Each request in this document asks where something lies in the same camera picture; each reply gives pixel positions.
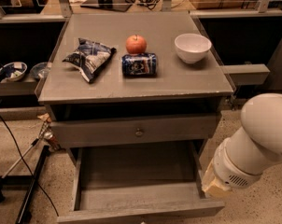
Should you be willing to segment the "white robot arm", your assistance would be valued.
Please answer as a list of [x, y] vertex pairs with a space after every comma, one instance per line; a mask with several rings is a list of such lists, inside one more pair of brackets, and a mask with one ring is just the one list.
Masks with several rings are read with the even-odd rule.
[[202, 191], [213, 197], [246, 189], [264, 170], [282, 163], [282, 94], [249, 99], [240, 120], [241, 127], [217, 147], [202, 178]]

